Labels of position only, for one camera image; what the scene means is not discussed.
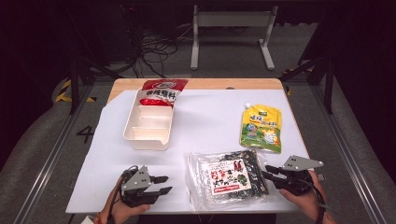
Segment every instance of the number 4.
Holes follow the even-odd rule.
[[[94,133],[91,133],[91,130],[92,130],[92,127],[90,125],[88,125],[83,130],[79,131],[76,135],[85,135],[84,143],[87,143],[90,135],[94,134]]]

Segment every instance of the plastic bag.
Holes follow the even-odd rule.
[[[187,79],[154,79],[142,87],[141,105],[173,106],[178,95],[189,81]]]
[[[268,195],[262,177],[263,167],[254,149],[218,154],[191,153],[187,160],[192,211],[244,206],[258,203]]]

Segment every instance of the wooden table edge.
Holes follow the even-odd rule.
[[[108,96],[110,103],[123,91],[138,90],[150,79],[158,78],[119,78]],[[185,90],[283,90],[283,85],[277,78],[187,78]]]

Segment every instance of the human hand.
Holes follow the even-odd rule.
[[[124,223],[129,217],[140,215],[150,209],[149,204],[142,204],[136,207],[129,207],[120,200],[120,192],[118,190],[118,185],[121,182],[121,177],[117,182],[116,187],[111,190],[107,197],[107,201],[103,210],[99,213],[99,217],[102,224],[107,224],[107,216],[110,211],[111,204],[113,202],[113,197],[116,195],[114,204],[112,207],[112,216],[116,224]]]
[[[308,171],[309,174],[312,176],[312,180],[314,182],[314,186],[319,190],[320,194],[322,195],[324,201],[327,201],[327,195],[324,191],[324,188],[321,186],[318,176],[315,171]],[[290,193],[285,189],[280,189],[279,193],[282,194],[287,200],[292,203],[295,203],[299,206],[300,210],[309,218],[314,221],[317,221],[318,214],[319,214],[319,204],[318,204],[318,197],[313,190],[310,190],[308,193],[295,196],[294,194]],[[335,223],[333,222],[333,218],[329,213],[325,214],[323,219],[323,223]]]

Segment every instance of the white plastic tray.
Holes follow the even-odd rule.
[[[163,105],[141,105],[140,96],[141,90],[138,90],[125,125],[124,138],[134,149],[168,149],[173,108]]]

